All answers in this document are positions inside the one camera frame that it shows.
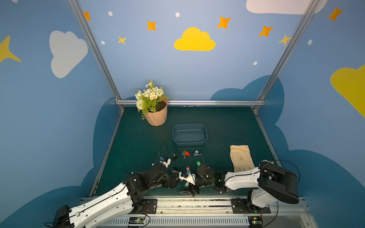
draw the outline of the table surface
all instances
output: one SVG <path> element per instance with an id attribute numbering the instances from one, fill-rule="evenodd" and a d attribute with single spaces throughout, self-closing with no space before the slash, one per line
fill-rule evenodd
<path id="1" fill-rule="evenodd" d="M 178 147 L 172 139 L 172 128 L 176 124 L 202 123 L 207 128 L 208 140 L 202 146 Z M 125 180 L 131 172 L 149 169 L 160 156 L 177 154 L 179 158 L 169 165 L 170 172 L 174 166 L 185 170 L 190 166 L 194 172 L 196 161 L 212 167 L 216 172 L 233 171 L 230 158 L 231 145 L 248 145 L 252 160 L 258 166 L 262 160 L 273 160 L 273 155 L 249 107 L 168 107 L 166 122 L 158 127 L 141 120 L 141 114 L 135 107 L 126 107 L 113 145 L 111 147 L 96 196 L 100 196 Z M 181 152 L 194 153 L 199 150 L 202 156 L 190 156 L 184 159 Z M 180 181 L 177 188 L 159 187 L 150 190 L 148 196 L 181 196 L 184 188 Z M 244 196 L 249 189 L 238 189 L 226 195 Z M 210 187 L 201 188 L 200 195 L 221 195 Z"/>

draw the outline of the beige cloth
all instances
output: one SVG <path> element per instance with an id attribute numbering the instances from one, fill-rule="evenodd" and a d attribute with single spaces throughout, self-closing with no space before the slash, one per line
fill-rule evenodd
<path id="1" fill-rule="evenodd" d="M 235 173 L 254 169 L 255 165 L 251 158 L 249 146 L 231 145 L 230 155 Z"/>

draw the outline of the orange star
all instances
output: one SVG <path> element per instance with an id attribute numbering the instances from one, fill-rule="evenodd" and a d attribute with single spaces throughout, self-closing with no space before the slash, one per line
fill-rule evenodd
<path id="1" fill-rule="evenodd" d="M 284 39 L 282 41 L 280 41 L 279 43 L 284 43 L 284 46 L 286 46 L 288 40 L 290 40 L 290 39 L 291 39 L 291 37 L 287 37 L 287 35 L 285 34 Z"/>
<path id="2" fill-rule="evenodd" d="M 90 12 L 84 12 L 86 20 L 91 21 L 90 16 L 89 16 L 89 13 Z"/>
<path id="3" fill-rule="evenodd" d="M 156 28 L 155 28 L 156 22 L 149 22 L 149 21 L 147 21 L 147 23 L 148 23 L 147 30 L 153 29 L 153 30 L 156 31 Z"/>
<path id="4" fill-rule="evenodd" d="M 268 28 L 268 27 L 264 26 L 264 28 L 262 29 L 262 32 L 258 36 L 269 36 L 270 30 L 273 29 L 273 28 L 274 27 Z"/>
<path id="5" fill-rule="evenodd" d="M 331 13 L 331 15 L 330 15 L 328 18 L 331 18 L 331 19 L 332 19 L 332 21 L 335 21 L 335 20 L 336 20 L 336 18 L 337 18 L 337 16 L 338 16 L 340 13 L 342 13 L 342 12 L 343 12 L 343 10 L 338 10 L 338 9 L 337 9 L 337 6 L 336 6 L 335 11 L 333 11 L 333 13 Z"/>
<path id="6" fill-rule="evenodd" d="M 126 38 L 122 39 L 120 36 L 119 37 L 119 41 L 118 43 L 123 43 L 124 45 L 126 45 L 126 43 L 124 42 L 126 40 Z"/>
<path id="7" fill-rule="evenodd" d="M 227 29 L 227 24 L 229 22 L 230 18 L 224 19 L 223 17 L 220 17 L 220 23 L 217 28 L 225 28 Z"/>

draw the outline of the plastic tray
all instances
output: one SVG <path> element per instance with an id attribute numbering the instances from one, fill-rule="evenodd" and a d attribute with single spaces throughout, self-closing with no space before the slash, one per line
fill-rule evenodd
<path id="1" fill-rule="evenodd" d="M 208 139 L 207 128 L 203 124 L 177 124 L 172 138 L 177 146 L 200 146 Z"/>

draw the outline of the pink flower pot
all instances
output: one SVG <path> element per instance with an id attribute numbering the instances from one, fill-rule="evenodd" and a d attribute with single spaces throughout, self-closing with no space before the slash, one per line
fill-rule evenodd
<path id="1" fill-rule="evenodd" d="M 166 103 L 166 106 L 159 112 L 149 112 L 145 115 L 145 118 L 152 126 L 160 126 L 166 122 L 167 119 L 167 100 L 162 98 L 162 101 Z"/>

